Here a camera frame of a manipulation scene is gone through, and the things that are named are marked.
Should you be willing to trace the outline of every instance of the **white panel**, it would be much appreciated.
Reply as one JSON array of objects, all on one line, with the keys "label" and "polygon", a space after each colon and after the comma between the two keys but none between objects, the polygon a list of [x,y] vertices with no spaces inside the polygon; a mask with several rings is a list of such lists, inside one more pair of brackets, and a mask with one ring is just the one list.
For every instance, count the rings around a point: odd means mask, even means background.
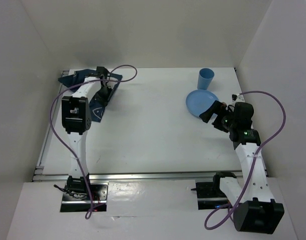
[{"label": "white panel", "polygon": [[[306,0],[273,0],[237,71],[242,89],[265,90],[286,110],[285,129],[263,150],[280,177],[297,236],[306,240]],[[249,95],[262,139],[281,124],[281,111],[264,95]]]},{"label": "white panel", "polygon": [[0,0],[0,240],[30,181],[58,70],[18,0]]},{"label": "white panel", "polygon": [[[277,181],[268,182],[277,201],[283,203]],[[128,191],[123,197],[123,184],[108,195],[107,212],[94,212],[90,220],[85,220],[84,212],[60,213],[62,193],[53,184],[24,185],[8,240],[297,239],[287,209],[273,235],[237,232],[230,220],[216,230],[206,230],[204,221],[211,210],[198,210],[196,193],[190,190],[193,180],[132,182],[128,187],[132,197]],[[139,212],[136,206],[144,211]],[[218,211],[209,224],[216,224],[226,213],[226,209]]]},{"label": "white panel", "polygon": [[22,0],[64,67],[232,67],[270,0]]},{"label": "white panel", "polygon": [[[233,68],[213,68],[209,86],[220,101],[239,93]],[[87,135],[86,159],[91,174],[238,171],[238,157],[227,133],[191,115],[186,96],[197,87],[199,68],[140,68],[120,84],[103,120]],[[132,69],[116,73],[128,79]],[[61,109],[55,129],[67,142]],[[69,151],[51,133],[44,151],[44,174],[68,174]]]}]

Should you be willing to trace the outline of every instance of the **blue cup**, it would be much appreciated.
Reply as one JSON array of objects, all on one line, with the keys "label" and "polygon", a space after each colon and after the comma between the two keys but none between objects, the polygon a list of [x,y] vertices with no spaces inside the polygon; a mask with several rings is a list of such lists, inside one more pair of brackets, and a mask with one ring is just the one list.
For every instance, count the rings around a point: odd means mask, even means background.
[{"label": "blue cup", "polygon": [[207,90],[213,77],[214,77],[214,72],[211,69],[202,68],[199,71],[199,75],[198,75],[197,89]]}]

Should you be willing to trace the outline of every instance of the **blue plate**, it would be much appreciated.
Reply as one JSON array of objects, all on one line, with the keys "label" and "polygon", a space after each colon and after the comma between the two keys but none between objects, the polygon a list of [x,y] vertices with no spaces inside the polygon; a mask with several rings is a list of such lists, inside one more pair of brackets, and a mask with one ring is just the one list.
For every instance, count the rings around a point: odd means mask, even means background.
[{"label": "blue plate", "polygon": [[215,94],[207,90],[195,90],[186,98],[188,111],[195,117],[208,110],[218,98]]}]

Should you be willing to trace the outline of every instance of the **white wall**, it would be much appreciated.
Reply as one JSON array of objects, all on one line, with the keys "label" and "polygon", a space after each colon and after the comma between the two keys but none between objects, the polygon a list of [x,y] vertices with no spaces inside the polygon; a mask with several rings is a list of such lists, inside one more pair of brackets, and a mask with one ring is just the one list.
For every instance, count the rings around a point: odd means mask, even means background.
[{"label": "white wall", "polygon": [[[306,0],[273,0],[237,75],[241,88],[265,90],[285,106],[284,131],[264,149],[269,173],[280,187],[299,240],[306,240]],[[262,139],[281,124],[273,100],[250,95]]]},{"label": "white wall", "polygon": [[271,0],[22,0],[63,68],[237,66]]},{"label": "white wall", "polygon": [[31,181],[58,68],[18,0],[0,0],[0,240]]}]

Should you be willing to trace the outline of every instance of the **dark blue towel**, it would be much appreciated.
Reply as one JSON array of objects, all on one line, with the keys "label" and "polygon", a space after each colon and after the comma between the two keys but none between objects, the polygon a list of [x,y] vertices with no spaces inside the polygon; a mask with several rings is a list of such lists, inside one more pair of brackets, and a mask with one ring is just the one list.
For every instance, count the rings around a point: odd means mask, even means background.
[{"label": "dark blue towel", "polygon": [[[95,74],[96,71],[91,70],[91,69],[84,69],[84,70],[76,71],[74,75],[60,77],[58,78],[58,81],[62,83],[64,86],[69,88],[73,85],[83,83],[85,80],[85,76],[88,74],[93,74],[93,73]],[[122,75],[118,75],[114,73],[110,73],[110,76],[111,78],[114,78],[119,81],[122,80],[123,78]],[[119,86],[119,82],[114,85],[108,97],[108,101],[112,98],[118,86]],[[76,92],[78,88],[79,87],[73,88],[72,91]],[[91,109],[92,121],[100,123],[104,115],[104,112],[105,112],[105,106],[103,106],[98,101],[96,101],[95,98],[92,98],[92,100],[89,102],[89,108]]]}]

